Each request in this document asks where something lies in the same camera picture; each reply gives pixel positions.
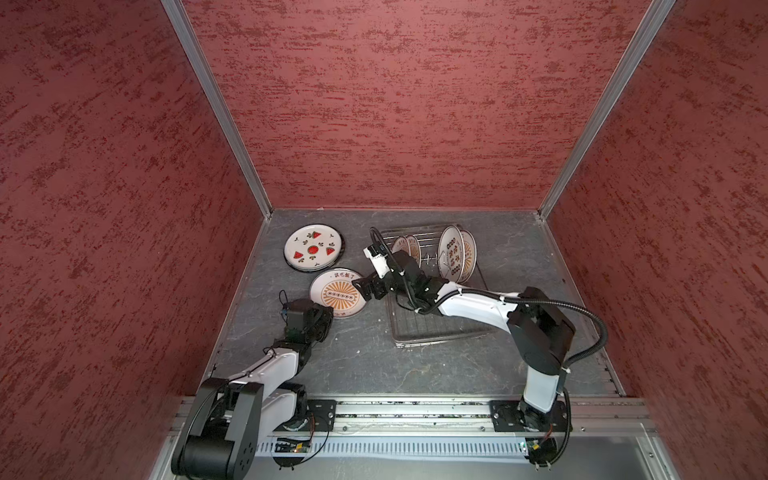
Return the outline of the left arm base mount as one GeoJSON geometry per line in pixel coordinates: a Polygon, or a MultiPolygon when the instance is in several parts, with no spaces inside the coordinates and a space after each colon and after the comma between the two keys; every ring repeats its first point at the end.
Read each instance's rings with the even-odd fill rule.
{"type": "Polygon", "coordinates": [[[303,385],[284,383],[282,390],[295,393],[294,415],[278,427],[284,432],[331,432],[334,429],[338,401],[336,399],[311,398],[303,385]]]}

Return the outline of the red rimmed white plate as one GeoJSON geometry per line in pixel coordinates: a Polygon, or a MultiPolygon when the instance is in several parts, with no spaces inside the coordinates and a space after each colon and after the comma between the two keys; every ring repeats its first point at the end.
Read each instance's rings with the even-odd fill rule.
{"type": "Polygon", "coordinates": [[[446,227],[438,244],[438,269],[442,278],[458,283],[464,271],[465,248],[460,229],[446,227]]]}

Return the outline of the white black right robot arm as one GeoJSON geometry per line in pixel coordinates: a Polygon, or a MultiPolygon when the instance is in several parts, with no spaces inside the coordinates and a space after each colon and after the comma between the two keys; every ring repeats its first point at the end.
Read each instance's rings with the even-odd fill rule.
{"type": "Polygon", "coordinates": [[[352,282],[363,299],[402,295],[416,314],[458,317],[509,334],[527,366],[519,410],[533,418],[550,414],[562,388],[575,326],[539,289],[502,294],[429,276],[409,255],[366,253],[374,272],[352,282]]]}

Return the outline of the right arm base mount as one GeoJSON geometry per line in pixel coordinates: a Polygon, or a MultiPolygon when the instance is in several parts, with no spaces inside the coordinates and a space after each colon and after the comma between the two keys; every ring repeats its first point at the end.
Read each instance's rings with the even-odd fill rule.
{"type": "Polygon", "coordinates": [[[567,405],[562,400],[555,400],[547,413],[522,400],[491,400],[489,409],[495,432],[564,433],[569,427],[567,405]]]}

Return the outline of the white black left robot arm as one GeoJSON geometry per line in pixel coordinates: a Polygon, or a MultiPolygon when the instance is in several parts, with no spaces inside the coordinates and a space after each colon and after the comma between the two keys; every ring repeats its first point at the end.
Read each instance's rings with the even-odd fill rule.
{"type": "Polygon", "coordinates": [[[312,347],[330,331],[334,310],[312,300],[284,301],[284,337],[244,371],[202,382],[173,451],[171,472],[183,479],[243,479],[260,442],[281,427],[316,430],[304,386],[294,383],[312,347]]]}

